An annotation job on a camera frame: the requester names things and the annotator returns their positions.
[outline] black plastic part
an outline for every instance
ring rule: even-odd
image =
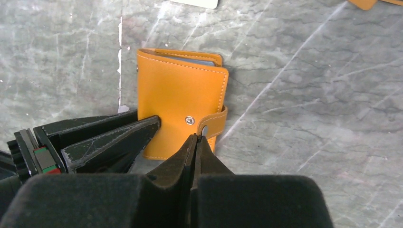
[[[63,173],[127,172],[160,125],[158,116],[138,121],[132,111],[63,120],[33,131]]]
[[[16,174],[11,154],[0,151],[0,180]]]
[[[301,176],[237,176],[190,135],[146,175],[40,175],[0,228],[332,228],[323,195]]]

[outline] red component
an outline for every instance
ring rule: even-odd
[[[46,172],[46,174],[59,174],[62,173],[59,168]]]

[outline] black foam pad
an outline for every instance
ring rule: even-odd
[[[1,228],[128,228],[142,177],[122,174],[38,175],[18,191]]]
[[[201,176],[200,228],[332,228],[323,195],[302,176]]]

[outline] orange leather wallet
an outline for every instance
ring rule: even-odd
[[[143,48],[137,51],[138,118],[161,118],[161,128],[144,150],[166,160],[190,134],[205,135],[214,151],[224,130],[228,70],[217,54]]]

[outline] marble vein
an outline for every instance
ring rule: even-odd
[[[335,15],[337,15],[338,12],[340,12],[345,6],[347,2],[344,2],[340,4],[336,8],[336,10],[330,14],[330,16],[302,43],[302,45],[298,48],[298,50],[295,52],[295,54],[292,56],[292,58],[286,63],[286,65],[280,70],[280,72],[274,77],[274,79],[269,82],[266,87],[264,87],[263,90],[253,99],[252,103],[249,104],[249,106],[246,108],[244,113],[235,121],[235,123],[229,128],[229,130],[220,138],[220,140],[217,142],[217,147],[221,145],[223,140],[227,138],[229,135],[232,134],[232,131],[238,126],[240,123],[241,119],[245,116],[245,114],[249,111],[249,109],[256,103],[257,100],[264,94],[266,91],[268,91],[271,87],[271,85],[281,76],[281,74],[285,71],[285,69],[289,66],[289,64],[295,59],[295,57],[299,54],[299,52],[302,50],[302,48],[316,35],[317,32],[319,32],[322,27]]]

